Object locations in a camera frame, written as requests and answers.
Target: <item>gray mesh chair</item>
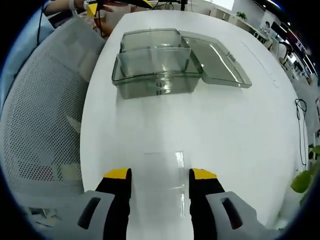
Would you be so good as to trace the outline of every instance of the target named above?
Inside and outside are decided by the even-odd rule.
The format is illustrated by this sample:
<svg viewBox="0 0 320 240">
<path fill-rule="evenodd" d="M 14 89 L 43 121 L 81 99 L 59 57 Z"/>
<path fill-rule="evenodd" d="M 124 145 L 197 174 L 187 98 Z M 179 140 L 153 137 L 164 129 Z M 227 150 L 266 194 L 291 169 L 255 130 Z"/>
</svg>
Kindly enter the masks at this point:
<svg viewBox="0 0 320 240">
<path fill-rule="evenodd" d="M 80 126 L 104 43 L 75 17 L 41 43 L 17 75 L 0 120 L 0 162 L 21 206 L 59 208 L 84 192 Z"/>
</svg>

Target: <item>person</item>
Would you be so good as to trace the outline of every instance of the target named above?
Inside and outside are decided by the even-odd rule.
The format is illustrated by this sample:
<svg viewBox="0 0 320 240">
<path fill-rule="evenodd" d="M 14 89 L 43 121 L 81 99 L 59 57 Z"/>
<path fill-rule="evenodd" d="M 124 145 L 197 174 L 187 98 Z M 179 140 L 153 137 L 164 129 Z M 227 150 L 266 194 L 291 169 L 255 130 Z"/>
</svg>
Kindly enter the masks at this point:
<svg viewBox="0 0 320 240">
<path fill-rule="evenodd" d="M 100 33 L 102 37 L 107 38 L 125 14 L 133 13 L 136 10 L 137 7 L 134 5 L 110 6 L 109 9 L 100 10 L 99 14 L 95 16 L 94 22 L 100 31 L 102 31 Z"/>
<path fill-rule="evenodd" d="M 262 27 L 262 31 L 263 31 L 264 34 L 269 36 L 269 34 L 270 34 L 270 22 L 268 22 L 268 21 L 265 22 L 265 25 Z"/>
<path fill-rule="evenodd" d="M 123 3 L 105 1 L 103 10 L 112 12 L 110 6 L 124 6 Z M 0 75 L 0 115 L 5 100 L 17 74 L 34 49 L 43 42 L 55 29 L 46 18 L 64 10 L 85 9 L 85 0 L 54 0 L 47 1 L 29 19 L 23 30 L 15 40 L 3 65 Z"/>
<path fill-rule="evenodd" d="M 285 41 L 279 42 L 279 48 L 278 48 L 278 59 L 279 62 L 284 65 L 286 63 L 286 58 L 288 55 L 291 55 L 293 52 L 293 48 L 291 45 Z"/>
</svg>

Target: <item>plant leaf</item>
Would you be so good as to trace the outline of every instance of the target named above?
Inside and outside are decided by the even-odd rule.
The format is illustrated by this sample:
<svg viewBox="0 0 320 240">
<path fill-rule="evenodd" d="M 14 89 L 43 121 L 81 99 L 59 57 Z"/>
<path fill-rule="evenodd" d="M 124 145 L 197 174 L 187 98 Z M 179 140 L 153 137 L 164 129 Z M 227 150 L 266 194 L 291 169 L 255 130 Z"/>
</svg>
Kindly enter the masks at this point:
<svg viewBox="0 0 320 240">
<path fill-rule="evenodd" d="M 320 154 L 320 146 L 315 146 L 314 148 L 311 149 L 312 152 L 314 152 L 315 154 Z"/>
<path fill-rule="evenodd" d="M 293 179 L 290 186 L 293 189 L 293 191 L 302 194 L 308 189 L 310 183 L 311 174 L 308 170 L 305 170 Z"/>
</svg>

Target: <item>clear container lid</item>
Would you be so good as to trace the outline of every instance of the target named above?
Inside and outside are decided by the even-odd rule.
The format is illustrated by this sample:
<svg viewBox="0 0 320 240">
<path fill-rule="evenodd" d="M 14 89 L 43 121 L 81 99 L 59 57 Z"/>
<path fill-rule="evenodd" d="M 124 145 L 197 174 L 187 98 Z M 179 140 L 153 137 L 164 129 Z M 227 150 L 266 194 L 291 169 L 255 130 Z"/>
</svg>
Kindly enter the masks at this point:
<svg viewBox="0 0 320 240">
<path fill-rule="evenodd" d="M 188 45 L 174 28 L 145 29 L 126 32 L 121 40 L 120 53 L 152 48 L 188 48 Z"/>
<path fill-rule="evenodd" d="M 252 83 L 243 68 L 217 39 L 179 31 L 202 66 L 202 80 L 207 84 L 249 88 Z"/>
</svg>

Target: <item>white table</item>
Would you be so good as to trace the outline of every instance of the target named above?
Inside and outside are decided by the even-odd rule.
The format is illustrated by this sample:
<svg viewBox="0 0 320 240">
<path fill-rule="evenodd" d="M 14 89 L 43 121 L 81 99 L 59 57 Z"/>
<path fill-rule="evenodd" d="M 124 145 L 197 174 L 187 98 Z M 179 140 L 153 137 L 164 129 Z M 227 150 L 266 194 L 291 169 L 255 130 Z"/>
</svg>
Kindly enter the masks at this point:
<svg viewBox="0 0 320 240">
<path fill-rule="evenodd" d="M 122 36 L 156 28 L 217 38 L 241 64 L 252 87 L 200 80 L 191 94 L 123 100 L 111 80 Z M 94 190 L 111 169 L 144 168 L 145 153 L 183 151 L 186 167 L 216 173 L 226 191 L 234 191 L 256 209 L 261 223 L 270 226 L 300 159 L 296 98 L 272 54 L 235 25 L 193 12 L 126 14 L 101 52 L 84 103 L 80 137 L 84 190 Z M 158 219 L 159 212 L 147 209 L 151 205 L 133 203 L 137 174 L 133 171 L 128 239 L 193 239 L 189 199 L 185 199 L 185 217 Z M 166 210 L 161 201 L 156 206 L 160 213 Z"/>
</svg>

